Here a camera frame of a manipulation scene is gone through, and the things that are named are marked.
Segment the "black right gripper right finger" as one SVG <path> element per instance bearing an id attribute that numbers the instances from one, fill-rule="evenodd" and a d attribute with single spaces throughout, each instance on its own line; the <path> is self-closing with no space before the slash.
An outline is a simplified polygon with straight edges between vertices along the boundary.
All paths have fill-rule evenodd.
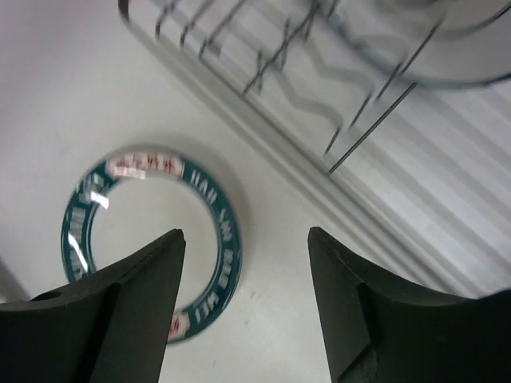
<path id="1" fill-rule="evenodd" d="M 404 279 L 320 227 L 308 252 L 333 382 L 507 382 L 510 292 L 442 293 Z"/>

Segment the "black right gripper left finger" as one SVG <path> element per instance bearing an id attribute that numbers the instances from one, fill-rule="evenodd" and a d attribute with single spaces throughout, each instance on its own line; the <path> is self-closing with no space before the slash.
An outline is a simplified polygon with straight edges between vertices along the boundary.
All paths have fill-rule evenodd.
<path id="1" fill-rule="evenodd" d="M 157 382 L 184 265 L 173 229 L 30 301 L 1 305 L 3 382 Z"/>

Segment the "white plate teal band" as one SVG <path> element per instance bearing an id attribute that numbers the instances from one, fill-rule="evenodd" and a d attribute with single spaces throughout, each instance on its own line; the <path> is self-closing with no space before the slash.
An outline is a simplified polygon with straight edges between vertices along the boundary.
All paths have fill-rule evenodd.
<path id="1" fill-rule="evenodd" d="M 185 342 L 205 331 L 232 300 L 243 264 L 242 235 L 228 194 L 213 175 L 189 155 L 157 145 L 130 145 L 103 156 L 77 182 L 61 224 L 61 262 L 69 282 L 76 282 L 97 268 L 91 238 L 100 203 L 128 179 L 163 176 L 185 185 L 201 199 L 214 223 L 216 265 L 208 285 L 188 305 L 175 310 L 168 345 Z"/>

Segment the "grey wire dish rack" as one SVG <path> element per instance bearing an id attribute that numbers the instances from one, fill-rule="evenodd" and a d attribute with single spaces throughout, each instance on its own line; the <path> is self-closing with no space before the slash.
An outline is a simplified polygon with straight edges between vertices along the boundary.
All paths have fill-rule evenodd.
<path id="1" fill-rule="evenodd" d="M 379 74 L 359 40 L 337 41 L 324 21 L 336 2 L 121 1 L 119 14 L 152 53 L 219 97 L 256 114 L 326 173 L 363 160 L 395 176 L 425 176 L 439 151 L 417 84 L 403 77 L 412 53 L 381 40 L 392 60 Z"/>

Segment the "white plate green rim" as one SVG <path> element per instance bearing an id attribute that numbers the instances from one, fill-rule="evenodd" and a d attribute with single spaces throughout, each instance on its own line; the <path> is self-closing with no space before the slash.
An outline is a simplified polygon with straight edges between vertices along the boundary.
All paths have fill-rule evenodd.
<path id="1" fill-rule="evenodd" d="M 510 79 L 508 1 L 321 1 L 328 25 L 368 65 L 430 89 Z"/>

